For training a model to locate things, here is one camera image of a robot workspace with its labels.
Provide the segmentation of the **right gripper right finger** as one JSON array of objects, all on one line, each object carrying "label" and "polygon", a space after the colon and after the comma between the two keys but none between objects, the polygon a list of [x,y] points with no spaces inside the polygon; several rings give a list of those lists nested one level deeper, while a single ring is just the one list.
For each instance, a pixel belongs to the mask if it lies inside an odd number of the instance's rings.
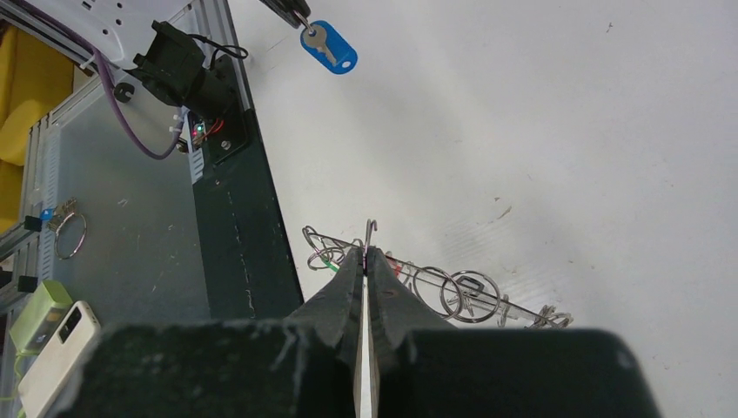
[{"label": "right gripper right finger", "polygon": [[453,326],[402,286],[377,247],[368,249],[366,278],[372,406],[376,417],[433,413],[433,373],[441,360],[439,336]]}]

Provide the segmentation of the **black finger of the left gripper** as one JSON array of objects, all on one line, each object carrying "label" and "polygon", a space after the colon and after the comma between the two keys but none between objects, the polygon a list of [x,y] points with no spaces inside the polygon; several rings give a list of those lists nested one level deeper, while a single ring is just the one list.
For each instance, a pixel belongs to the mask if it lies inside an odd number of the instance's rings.
[{"label": "black finger of the left gripper", "polygon": [[269,10],[283,19],[292,28],[308,25],[311,9],[306,0],[260,0]]}]

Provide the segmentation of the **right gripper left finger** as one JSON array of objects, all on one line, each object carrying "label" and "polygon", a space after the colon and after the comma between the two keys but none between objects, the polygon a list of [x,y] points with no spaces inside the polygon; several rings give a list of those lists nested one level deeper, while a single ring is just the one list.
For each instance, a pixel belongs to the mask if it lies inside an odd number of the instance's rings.
[{"label": "right gripper left finger", "polygon": [[298,331],[296,417],[358,417],[363,253],[351,249],[332,279],[287,317]]}]

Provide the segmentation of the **blue key tag with key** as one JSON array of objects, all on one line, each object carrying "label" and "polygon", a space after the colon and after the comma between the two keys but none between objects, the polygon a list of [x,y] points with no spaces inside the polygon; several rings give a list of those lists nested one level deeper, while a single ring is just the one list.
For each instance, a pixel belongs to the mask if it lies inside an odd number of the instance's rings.
[{"label": "blue key tag with key", "polygon": [[344,75],[359,61],[357,51],[324,20],[313,21],[303,29],[300,42],[316,61],[334,75]]}]

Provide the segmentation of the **green key tag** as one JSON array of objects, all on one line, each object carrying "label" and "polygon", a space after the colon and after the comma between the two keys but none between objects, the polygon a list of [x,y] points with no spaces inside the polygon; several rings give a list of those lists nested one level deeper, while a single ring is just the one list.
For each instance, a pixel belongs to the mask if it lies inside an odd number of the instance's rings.
[{"label": "green key tag", "polygon": [[332,261],[324,260],[323,263],[326,268],[332,270],[335,273],[339,270],[339,265],[333,263]]}]

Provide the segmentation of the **black key tag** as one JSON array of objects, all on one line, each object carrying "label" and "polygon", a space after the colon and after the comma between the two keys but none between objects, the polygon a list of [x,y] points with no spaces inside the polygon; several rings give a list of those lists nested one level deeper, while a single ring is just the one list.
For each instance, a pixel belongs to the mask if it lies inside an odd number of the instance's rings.
[{"label": "black key tag", "polygon": [[469,296],[476,297],[485,292],[485,284],[471,277],[462,276],[457,280],[460,290]]}]

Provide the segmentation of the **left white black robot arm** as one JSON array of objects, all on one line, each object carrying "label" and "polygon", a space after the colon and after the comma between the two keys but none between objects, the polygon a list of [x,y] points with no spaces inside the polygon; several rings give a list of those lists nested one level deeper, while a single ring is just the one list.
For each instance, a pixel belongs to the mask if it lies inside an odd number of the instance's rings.
[{"label": "left white black robot arm", "polygon": [[66,38],[125,71],[156,99],[202,118],[248,105],[245,83],[219,76],[204,40],[236,38],[232,1],[22,1]]}]

